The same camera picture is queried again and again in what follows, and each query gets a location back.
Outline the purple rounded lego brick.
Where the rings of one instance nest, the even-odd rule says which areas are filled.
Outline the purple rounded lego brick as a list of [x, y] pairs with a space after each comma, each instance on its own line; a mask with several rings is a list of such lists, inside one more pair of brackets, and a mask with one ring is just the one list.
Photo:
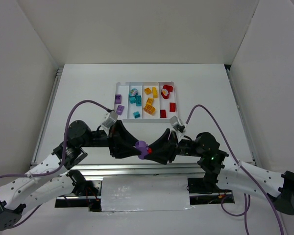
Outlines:
[[136, 149], [138, 149], [141, 153], [138, 154], [138, 158], [141, 160], [145, 159], [145, 156], [148, 155], [148, 145], [145, 141], [137, 141], [135, 143]]

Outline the purple curved lego brick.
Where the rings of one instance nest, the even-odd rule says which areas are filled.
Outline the purple curved lego brick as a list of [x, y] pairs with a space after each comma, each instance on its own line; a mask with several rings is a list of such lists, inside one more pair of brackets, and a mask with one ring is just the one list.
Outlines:
[[121, 116], [123, 114], [123, 111], [124, 111], [124, 106], [123, 105], [118, 105], [115, 109], [115, 112]]

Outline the purple square lego brick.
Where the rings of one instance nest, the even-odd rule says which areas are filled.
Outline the purple square lego brick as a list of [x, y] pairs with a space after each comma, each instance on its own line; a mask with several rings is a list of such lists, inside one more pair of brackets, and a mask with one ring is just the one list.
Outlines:
[[122, 95], [116, 94], [115, 95], [115, 104], [121, 104], [122, 103]]

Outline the yellow butterfly lego brick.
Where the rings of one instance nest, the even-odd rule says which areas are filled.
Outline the yellow butterfly lego brick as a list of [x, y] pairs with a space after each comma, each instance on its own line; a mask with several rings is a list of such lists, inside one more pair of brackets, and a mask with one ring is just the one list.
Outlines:
[[154, 115], [156, 109], [152, 105], [146, 104], [144, 107], [144, 111], [149, 115]]

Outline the red rectangular lego brick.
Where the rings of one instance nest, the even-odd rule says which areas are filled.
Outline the red rectangular lego brick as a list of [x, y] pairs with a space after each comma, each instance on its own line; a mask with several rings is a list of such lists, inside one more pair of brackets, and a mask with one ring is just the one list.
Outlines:
[[170, 102], [170, 112], [174, 113], [176, 112], [176, 103]]

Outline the yellow square lego brick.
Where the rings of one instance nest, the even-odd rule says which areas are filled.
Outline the yellow square lego brick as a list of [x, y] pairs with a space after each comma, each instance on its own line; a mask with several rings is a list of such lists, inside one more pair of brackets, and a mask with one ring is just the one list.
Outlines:
[[144, 92], [145, 92], [146, 95], [149, 95], [149, 94], [152, 93], [152, 91], [151, 91], [150, 88], [145, 88], [145, 89], [144, 89]]

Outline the red curved lego brick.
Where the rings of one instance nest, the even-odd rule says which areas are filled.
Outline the red curved lego brick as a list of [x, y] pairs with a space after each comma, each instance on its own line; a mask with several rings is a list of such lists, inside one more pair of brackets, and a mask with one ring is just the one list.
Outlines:
[[163, 89], [167, 90], [170, 93], [173, 92], [173, 86], [171, 86], [171, 85], [164, 85]]

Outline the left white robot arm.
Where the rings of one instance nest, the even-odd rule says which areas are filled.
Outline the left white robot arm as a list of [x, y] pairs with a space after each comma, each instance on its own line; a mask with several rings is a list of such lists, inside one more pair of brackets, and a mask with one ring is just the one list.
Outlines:
[[0, 187], [0, 231], [21, 225], [23, 215], [58, 196], [97, 195], [94, 185], [73, 169], [87, 157], [85, 147], [107, 147], [112, 157], [122, 159], [140, 155], [137, 142], [120, 120], [95, 131], [81, 120], [74, 121], [51, 154], [24, 175], [12, 175], [13, 181]]

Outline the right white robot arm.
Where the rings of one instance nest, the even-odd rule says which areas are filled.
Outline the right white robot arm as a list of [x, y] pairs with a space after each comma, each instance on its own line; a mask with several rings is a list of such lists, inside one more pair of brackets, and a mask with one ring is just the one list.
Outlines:
[[273, 172], [235, 160], [220, 150], [220, 144], [208, 132], [198, 134], [195, 140], [178, 140], [175, 131], [166, 130], [147, 148], [144, 159], [166, 165], [177, 155], [199, 157], [197, 164], [204, 171], [201, 184], [205, 191], [240, 191], [269, 200], [277, 211], [294, 215], [293, 172]]

